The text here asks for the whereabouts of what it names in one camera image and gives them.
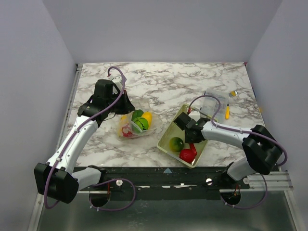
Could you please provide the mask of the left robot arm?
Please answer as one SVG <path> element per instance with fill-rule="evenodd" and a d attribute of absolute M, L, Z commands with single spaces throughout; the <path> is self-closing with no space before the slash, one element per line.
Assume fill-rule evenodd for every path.
<path fill-rule="evenodd" d="M 108 117 L 109 113 L 124 115 L 134 111 L 124 89 L 125 79 L 100 79 L 94 94 L 80 106 L 75 123 L 56 153 L 43 163 L 38 163 L 34 175 L 38 192 L 57 202 L 70 203 L 77 192 L 88 186 L 102 190 L 107 183 L 101 167 L 89 166 L 74 172 L 77 159 L 90 137 Z"/>

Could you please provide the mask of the red bell pepper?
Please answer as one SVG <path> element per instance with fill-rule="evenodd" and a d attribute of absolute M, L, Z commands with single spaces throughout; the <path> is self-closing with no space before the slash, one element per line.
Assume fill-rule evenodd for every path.
<path fill-rule="evenodd" d="M 118 135 L 119 137 L 124 137 L 124 138 L 134 138 L 135 137 L 129 124 L 125 124 L 124 126 L 120 127 L 118 130 Z"/>

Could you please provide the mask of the red chili pepper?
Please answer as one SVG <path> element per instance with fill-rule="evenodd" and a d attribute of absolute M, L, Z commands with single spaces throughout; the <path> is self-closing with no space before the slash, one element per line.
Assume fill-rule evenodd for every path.
<path fill-rule="evenodd" d="M 197 150 L 195 148 L 194 143 L 190 143 L 189 146 L 190 146 L 190 150 L 193 152 L 194 156 L 197 156 Z"/>

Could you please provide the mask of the yellow handled cutter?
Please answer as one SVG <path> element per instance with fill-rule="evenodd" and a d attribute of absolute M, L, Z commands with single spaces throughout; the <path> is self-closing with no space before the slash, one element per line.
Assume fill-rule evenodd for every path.
<path fill-rule="evenodd" d="M 230 117 L 230 106 L 229 106 L 229 104 L 227 104 L 225 119 L 228 120 L 229 117 Z"/>

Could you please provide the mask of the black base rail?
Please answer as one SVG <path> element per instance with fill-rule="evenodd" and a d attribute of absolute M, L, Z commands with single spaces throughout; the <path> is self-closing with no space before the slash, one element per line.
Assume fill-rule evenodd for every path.
<path fill-rule="evenodd" d="M 249 189 L 243 180 L 226 182 L 224 167 L 105 167 L 102 182 L 85 187 L 95 199 L 114 201 L 220 199 L 220 192 Z"/>

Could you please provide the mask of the pale green plastic basket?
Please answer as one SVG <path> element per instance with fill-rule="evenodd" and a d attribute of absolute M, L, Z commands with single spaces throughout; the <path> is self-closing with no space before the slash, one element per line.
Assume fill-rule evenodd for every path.
<path fill-rule="evenodd" d="M 177 161 L 181 162 L 188 168 L 195 168 L 198 164 L 199 159 L 202 156 L 202 153 L 207 145 L 207 140 L 202 141 L 201 143 L 195 143 L 195 148 L 197 150 L 197 155 L 195 159 L 192 161 L 192 163 L 187 163 L 184 160 L 180 159 L 180 153 L 179 152 L 173 152 L 169 148 L 169 141 L 173 137 L 179 137 L 184 141 L 185 133 L 183 130 L 181 130 L 173 121 L 182 113 L 187 113 L 188 110 L 188 104 L 183 104 L 178 112 L 175 114 L 174 118 L 169 123 L 168 127 L 166 128 L 164 134 L 162 135 L 161 139 L 157 143 L 157 148 L 162 151 L 163 153 L 169 155 L 170 157 L 176 159 Z"/>

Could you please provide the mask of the clear zip top bag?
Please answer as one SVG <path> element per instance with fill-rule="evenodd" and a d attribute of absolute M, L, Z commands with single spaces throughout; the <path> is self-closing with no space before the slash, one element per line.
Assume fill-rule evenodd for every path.
<path fill-rule="evenodd" d="M 156 114 L 153 110 L 153 108 L 150 106 L 150 102 L 147 99 L 137 99 L 137 100 L 133 100 L 132 101 L 133 106 L 135 106 L 135 110 L 137 109 L 141 109 L 143 110 L 143 112 L 151 112 L 153 115 L 153 119 L 152 119 L 152 123 L 151 123 L 151 127 L 147 130 L 143 130 L 140 133 L 135 133 L 132 129 L 132 126 L 134 125 L 133 121 L 131 120 L 132 117 L 132 113 L 126 114 L 127 116 L 127 120 L 126 121 L 121 121 L 121 118 L 119 120 L 118 123 L 118 129 L 119 130 L 120 127 L 124 126 L 125 124 L 129 124 L 131 127 L 131 130 L 133 132 L 133 134 L 135 135 L 134 138 L 137 137 L 142 137 L 142 136 L 147 136 L 147 135 L 151 135 L 153 134 L 159 127 L 162 126 L 162 120 L 159 118 L 158 114 Z"/>

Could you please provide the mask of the small yellow silver clip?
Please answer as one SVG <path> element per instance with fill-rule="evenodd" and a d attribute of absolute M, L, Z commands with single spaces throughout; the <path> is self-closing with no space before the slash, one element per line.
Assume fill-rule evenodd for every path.
<path fill-rule="evenodd" d="M 230 97 L 236 97 L 238 95 L 238 92 L 237 91 L 231 91 L 230 93 L 229 93 L 229 96 Z"/>

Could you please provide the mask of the yellow green mango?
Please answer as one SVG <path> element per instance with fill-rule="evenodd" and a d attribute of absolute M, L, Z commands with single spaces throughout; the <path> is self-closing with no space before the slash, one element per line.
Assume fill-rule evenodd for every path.
<path fill-rule="evenodd" d="M 169 148 L 172 152 L 180 152 L 184 148 L 184 142 L 179 137 L 173 137 L 169 140 Z"/>

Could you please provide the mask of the green bell pepper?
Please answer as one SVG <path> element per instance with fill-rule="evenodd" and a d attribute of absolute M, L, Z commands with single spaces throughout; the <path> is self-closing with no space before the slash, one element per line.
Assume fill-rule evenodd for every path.
<path fill-rule="evenodd" d="M 143 115 L 143 110 L 137 109 L 132 113 L 131 120 L 133 121 L 135 118 L 141 117 Z"/>

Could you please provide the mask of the yellow lemon toy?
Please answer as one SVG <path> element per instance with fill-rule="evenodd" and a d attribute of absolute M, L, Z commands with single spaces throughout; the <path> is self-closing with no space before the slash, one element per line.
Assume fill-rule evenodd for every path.
<path fill-rule="evenodd" d="M 152 119 L 153 119 L 153 115 L 151 112 L 144 112 L 142 114 L 142 118 L 145 118 L 148 121 L 148 128 L 151 127 L 151 123 L 152 123 Z"/>

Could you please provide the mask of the red apple toy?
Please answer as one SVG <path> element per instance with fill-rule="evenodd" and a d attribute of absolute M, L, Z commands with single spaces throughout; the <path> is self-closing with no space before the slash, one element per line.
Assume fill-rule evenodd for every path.
<path fill-rule="evenodd" d="M 191 163 L 195 159 L 195 153 L 191 149 L 183 149 L 179 158 L 187 163 Z"/>

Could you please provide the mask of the green watermelon toy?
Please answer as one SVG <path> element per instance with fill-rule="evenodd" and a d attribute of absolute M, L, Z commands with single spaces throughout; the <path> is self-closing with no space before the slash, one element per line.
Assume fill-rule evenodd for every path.
<path fill-rule="evenodd" d="M 147 130 L 149 128 L 148 120 L 143 117 L 137 117 L 133 120 L 134 125 L 132 129 L 135 133 L 140 133 L 143 130 Z"/>

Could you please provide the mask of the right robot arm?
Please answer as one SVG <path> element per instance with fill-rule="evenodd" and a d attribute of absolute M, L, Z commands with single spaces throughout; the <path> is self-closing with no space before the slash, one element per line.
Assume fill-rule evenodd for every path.
<path fill-rule="evenodd" d="M 185 142 L 188 144 L 211 140 L 244 151 L 245 157 L 229 164 L 221 176 L 222 185 L 228 189 L 233 188 L 239 180 L 248 175 L 268 175 L 282 155 L 282 148 L 262 125 L 241 129 L 202 117 L 196 121 L 186 113 L 177 116 L 174 123 L 184 131 Z"/>

